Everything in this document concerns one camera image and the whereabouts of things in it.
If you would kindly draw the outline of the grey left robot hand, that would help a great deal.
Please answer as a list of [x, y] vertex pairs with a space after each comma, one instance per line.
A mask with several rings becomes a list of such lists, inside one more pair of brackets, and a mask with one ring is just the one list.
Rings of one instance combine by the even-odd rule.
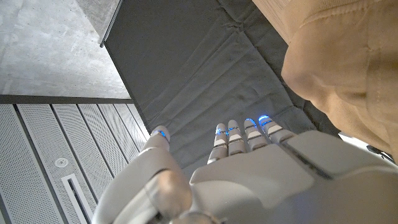
[[268, 116], [219, 124], [208, 162], [186, 178], [156, 127], [109, 184], [93, 223], [396, 223], [397, 166]]

